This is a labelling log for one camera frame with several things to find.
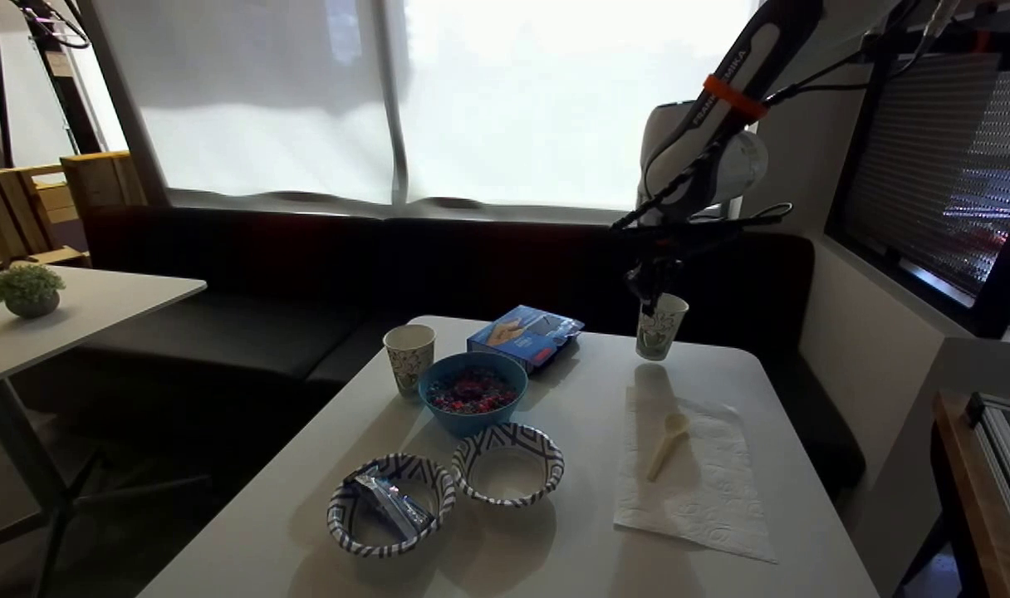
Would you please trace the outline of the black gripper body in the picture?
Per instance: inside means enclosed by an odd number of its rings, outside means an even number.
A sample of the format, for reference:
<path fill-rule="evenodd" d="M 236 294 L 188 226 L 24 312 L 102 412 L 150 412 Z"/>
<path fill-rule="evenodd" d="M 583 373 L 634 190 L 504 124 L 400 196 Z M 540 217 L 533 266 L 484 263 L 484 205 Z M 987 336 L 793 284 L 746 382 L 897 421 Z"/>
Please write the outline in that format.
<path fill-rule="evenodd" d="M 622 217 L 611 233 L 634 257 L 628 278 L 642 278 L 654 294 L 660 271 L 683 271 L 689 259 L 714 252 L 755 226 L 774 226 L 792 217 L 792 204 L 742 221 L 684 221 L 642 226 L 634 213 Z"/>

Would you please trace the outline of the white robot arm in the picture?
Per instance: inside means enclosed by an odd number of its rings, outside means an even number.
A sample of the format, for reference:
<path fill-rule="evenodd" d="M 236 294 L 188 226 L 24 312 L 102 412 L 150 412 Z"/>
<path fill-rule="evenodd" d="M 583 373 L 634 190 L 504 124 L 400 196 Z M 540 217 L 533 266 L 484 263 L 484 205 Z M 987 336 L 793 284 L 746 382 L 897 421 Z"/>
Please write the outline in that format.
<path fill-rule="evenodd" d="M 714 204 L 729 147 L 772 110 L 772 82 L 801 53 L 821 12 L 821 0 L 766 0 L 695 101 L 653 110 L 638 205 L 619 231 L 689 231 L 690 217 Z"/>

